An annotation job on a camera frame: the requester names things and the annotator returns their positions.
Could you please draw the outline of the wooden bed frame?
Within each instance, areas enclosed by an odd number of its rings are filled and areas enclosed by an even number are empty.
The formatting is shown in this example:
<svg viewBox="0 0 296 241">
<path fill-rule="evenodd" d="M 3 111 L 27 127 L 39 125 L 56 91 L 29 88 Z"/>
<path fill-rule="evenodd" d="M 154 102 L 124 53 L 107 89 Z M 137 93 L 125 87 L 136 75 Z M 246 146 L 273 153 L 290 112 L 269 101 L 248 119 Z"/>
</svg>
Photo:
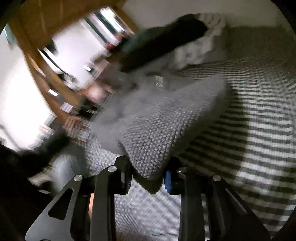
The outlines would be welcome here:
<svg viewBox="0 0 296 241">
<path fill-rule="evenodd" d="M 39 91 L 60 124 L 70 114 L 62 110 L 56 97 L 49 93 L 50 88 L 74 109 L 79 109 L 82 97 L 67 87 L 48 65 L 50 58 L 44 47 L 55 34 L 103 7 L 112 8 L 136 32 L 137 26 L 122 9 L 124 4 L 125 1 L 1 1 L 1 27 L 10 26 Z"/>
</svg>

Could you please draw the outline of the pink white plush toy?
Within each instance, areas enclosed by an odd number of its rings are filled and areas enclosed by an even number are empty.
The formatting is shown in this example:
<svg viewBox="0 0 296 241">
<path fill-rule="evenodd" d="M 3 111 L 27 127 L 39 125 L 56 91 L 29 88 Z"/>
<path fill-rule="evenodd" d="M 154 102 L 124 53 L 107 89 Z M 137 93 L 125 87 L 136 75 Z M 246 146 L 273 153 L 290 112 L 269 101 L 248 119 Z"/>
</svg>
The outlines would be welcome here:
<svg viewBox="0 0 296 241">
<path fill-rule="evenodd" d="M 107 98 L 109 94 L 114 94 L 121 86 L 118 79 L 111 77 L 99 77 L 88 85 L 82 94 L 91 102 L 99 103 Z"/>
</svg>

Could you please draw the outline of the white striped cloth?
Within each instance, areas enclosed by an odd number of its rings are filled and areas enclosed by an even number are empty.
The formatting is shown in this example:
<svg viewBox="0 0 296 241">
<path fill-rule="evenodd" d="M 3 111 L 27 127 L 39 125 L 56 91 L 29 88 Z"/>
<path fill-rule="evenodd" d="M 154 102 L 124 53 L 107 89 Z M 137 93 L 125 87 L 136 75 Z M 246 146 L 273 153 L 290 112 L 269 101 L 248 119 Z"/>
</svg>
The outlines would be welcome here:
<svg viewBox="0 0 296 241">
<path fill-rule="evenodd" d="M 178 70 L 188 65 L 215 63 L 227 59 L 227 23 L 219 13 L 199 13 L 195 17 L 208 28 L 203 37 L 174 50 L 172 67 Z"/>
</svg>

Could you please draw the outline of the black white checkered bedsheet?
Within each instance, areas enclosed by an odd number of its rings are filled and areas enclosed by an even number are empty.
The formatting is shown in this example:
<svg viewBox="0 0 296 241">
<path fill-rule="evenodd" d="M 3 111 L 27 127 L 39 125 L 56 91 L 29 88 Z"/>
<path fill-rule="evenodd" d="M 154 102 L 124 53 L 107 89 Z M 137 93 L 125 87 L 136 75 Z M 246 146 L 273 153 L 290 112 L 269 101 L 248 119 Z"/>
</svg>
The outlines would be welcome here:
<svg viewBox="0 0 296 241">
<path fill-rule="evenodd" d="M 275 236 L 295 208 L 295 43 L 278 28 L 237 27 L 228 35 L 228 61 L 179 72 L 194 80 L 222 75 L 234 93 L 180 157 L 220 172 Z"/>
</svg>

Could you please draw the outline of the black garment on bed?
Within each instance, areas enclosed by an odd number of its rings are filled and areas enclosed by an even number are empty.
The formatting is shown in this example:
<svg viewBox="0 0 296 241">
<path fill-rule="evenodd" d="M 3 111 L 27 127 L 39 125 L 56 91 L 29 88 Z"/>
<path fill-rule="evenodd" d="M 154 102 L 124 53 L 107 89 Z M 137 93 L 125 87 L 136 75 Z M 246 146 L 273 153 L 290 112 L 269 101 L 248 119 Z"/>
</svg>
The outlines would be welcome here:
<svg viewBox="0 0 296 241">
<path fill-rule="evenodd" d="M 208 28 L 195 15 L 187 14 L 164 26 L 164 31 L 152 41 L 120 59 L 121 71 L 132 72 L 146 64 L 204 36 Z"/>
</svg>

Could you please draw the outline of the grey knitted sweater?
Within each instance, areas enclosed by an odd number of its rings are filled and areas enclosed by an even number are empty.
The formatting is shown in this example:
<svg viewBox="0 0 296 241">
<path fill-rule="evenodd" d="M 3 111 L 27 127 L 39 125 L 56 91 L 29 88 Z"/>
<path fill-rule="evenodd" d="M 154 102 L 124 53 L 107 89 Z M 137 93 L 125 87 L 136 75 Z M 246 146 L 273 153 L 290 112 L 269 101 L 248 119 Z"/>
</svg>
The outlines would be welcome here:
<svg viewBox="0 0 296 241">
<path fill-rule="evenodd" d="M 151 194 L 159 191 L 171 156 L 216 121 L 231 97 L 221 75 L 167 79 L 164 87 L 145 77 L 125 83 L 92 124 L 102 148 L 127 155 L 135 180 Z"/>
</svg>

